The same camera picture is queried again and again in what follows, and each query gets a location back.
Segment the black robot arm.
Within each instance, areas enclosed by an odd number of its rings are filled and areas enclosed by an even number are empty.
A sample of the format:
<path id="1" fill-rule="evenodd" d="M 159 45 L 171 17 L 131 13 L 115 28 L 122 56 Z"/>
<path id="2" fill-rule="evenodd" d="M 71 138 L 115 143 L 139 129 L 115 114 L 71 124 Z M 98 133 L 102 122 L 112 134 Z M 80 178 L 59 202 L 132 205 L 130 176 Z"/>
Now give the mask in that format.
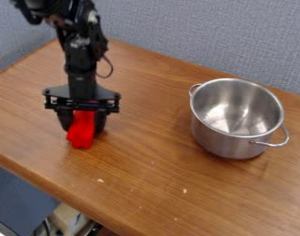
<path id="1" fill-rule="evenodd" d="M 73 114 L 92 113 L 92 129 L 103 131 L 106 117 L 119 110 L 120 95 L 103 88 L 96 79 L 98 62 L 106 60 L 108 40 L 103 36 L 100 15 L 91 0 L 9 0 L 32 25 L 55 28 L 64 53 L 68 82 L 41 91 L 44 107 L 56 113 L 60 126 L 71 129 Z"/>

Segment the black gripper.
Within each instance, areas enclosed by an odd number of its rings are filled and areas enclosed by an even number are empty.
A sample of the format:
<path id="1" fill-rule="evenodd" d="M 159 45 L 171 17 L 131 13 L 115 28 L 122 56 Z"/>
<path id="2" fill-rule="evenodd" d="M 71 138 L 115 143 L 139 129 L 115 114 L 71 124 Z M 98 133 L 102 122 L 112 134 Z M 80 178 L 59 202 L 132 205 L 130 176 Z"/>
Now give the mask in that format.
<path id="1" fill-rule="evenodd" d="M 99 134 L 104 128 L 106 114 L 119 110 L 120 95 L 96 83 L 94 73 L 68 74 L 68 82 L 45 88 L 41 95 L 44 108 L 56 112 L 64 131 L 71 127 L 72 111 L 95 112 L 95 133 Z"/>

